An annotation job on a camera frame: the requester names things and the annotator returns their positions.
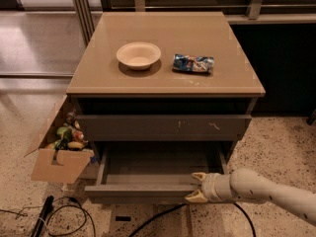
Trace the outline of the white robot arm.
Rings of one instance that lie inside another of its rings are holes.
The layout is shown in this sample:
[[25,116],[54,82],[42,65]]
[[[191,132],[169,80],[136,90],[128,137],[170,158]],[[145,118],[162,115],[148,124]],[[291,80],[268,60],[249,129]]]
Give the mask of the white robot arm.
[[316,226],[315,192],[277,184],[245,168],[228,175],[198,172],[192,177],[200,181],[200,187],[185,196],[189,202],[269,201]]

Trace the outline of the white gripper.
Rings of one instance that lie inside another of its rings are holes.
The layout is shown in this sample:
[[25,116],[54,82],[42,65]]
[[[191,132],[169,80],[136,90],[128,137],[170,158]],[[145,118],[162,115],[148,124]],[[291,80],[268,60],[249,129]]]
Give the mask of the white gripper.
[[197,189],[185,196],[191,203],[206,203],[231,200],[234,192],[230,187],[230,176],[218,173],[206,174],[204,172],[192,173],[192,177],[199,181],[201,190]]

